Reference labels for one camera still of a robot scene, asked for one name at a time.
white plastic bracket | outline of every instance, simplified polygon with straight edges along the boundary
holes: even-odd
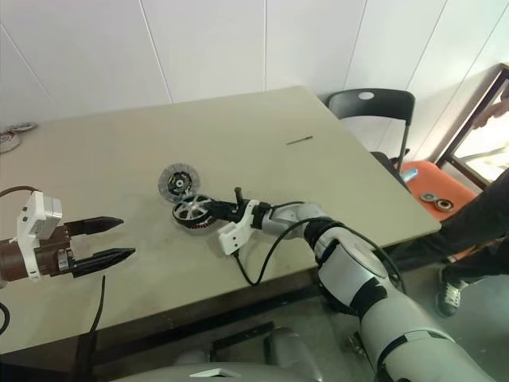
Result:
[[[239,223],[230,222],[217,232],[220,235],[221,249],[226,255],[231,255],[234,251],[240,249],[251,237],[255,230],[251,227],[253,208],[259,204],[260,201],[249,201]]]
[[[40,191],[34,191],[30,195],[21,214],[17,217],[16,241],[25,261],[26,273],[32,281],[39,281],[42,277],[35,256],[39,239],[49,239],[61,218],[60,200],[45,197]]]

brown cylindrical motor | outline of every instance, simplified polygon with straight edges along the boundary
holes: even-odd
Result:
[[[39,271],[43,275],[60,275],[58,267],[59,250],[70,247],[69,236],[65,227],[56,228],[48,240],[40,240],[40,247],[35,249]],[[25,261],[16,241],[0,240],[0,280],[14,281],[28,277]]]

person's hand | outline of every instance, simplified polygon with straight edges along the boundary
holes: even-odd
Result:
[[[498,118],[509,111],[509,86],[503,91],[500,99],[500,102],[487,107],[474,119],[472,124],[474,129],[486,126],[491,117]]]

black pants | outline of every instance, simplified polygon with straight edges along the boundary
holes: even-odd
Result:
[[[423,236],[393,252],[401,271],[409,271],[445,259],[474,245],[495,240],[509,232],[509,169],[476,199],[449,219],[437,233]],[[445,275],[478,279],[509,274],[509,236],[447,266]]]

metal part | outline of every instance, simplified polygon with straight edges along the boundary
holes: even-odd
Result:
[[[351,350],[358,356],[366,357],[366,352],[364,351],[363,347],[363,341],[360,338],[359,332],[353,333],[346,339],[344,348],[345,350]]]
[[[434,202],[438,200],[438,195],[436,193],[422,193],[419,195],[422,201]]]
[[[438,199],[435,201],[435,208],[442,212],[451,212],[454,208],[454,203],[449,199]]]
[[[65,249],[60,249],[57,252],[58,270],[60,273],[69,272],[69,259],[68,252]]]
[[[299,142],[302,142],[302,141],[307,141],[308,139],[313,139],[313,136],[312,135],[309,135],[307,137],[304,137],[304,138],[301,138],[301,139],[297,139],[295,141],[291,141],[291,142],[287,142],[286,145],[293,145],[294,143],[299,143]]]
[[[235,187],[235,200],[236,203],[231,203],[229,201],[211,201],[204,207],[216,219],[239,223],[244,217],[244,211],[249,203],[248,199],[243,198],[242,189],[240,187]]]
[[[112,248],[96,252],[86,259],[74,260],[73,258],[68,258],[70,271],[74,277],[85,276],[120,263],[135,251],[136,249],[134,248]]]
[[[69,236],[93,235],[99,232],[108,231],[124,222],[122,219],[110,216],[92,217],[65,223]]]
[[[173,207],[173,218],[181,226],[193,231],[207,228],[217,221],[205,208],[212,201],[210,197],[200,194],[184,197]]]
[[[183,197],[195,194],[200,188],[200,177],[189,165],[176,163],[166,167],[157,183],[159,193],[172,203]]]

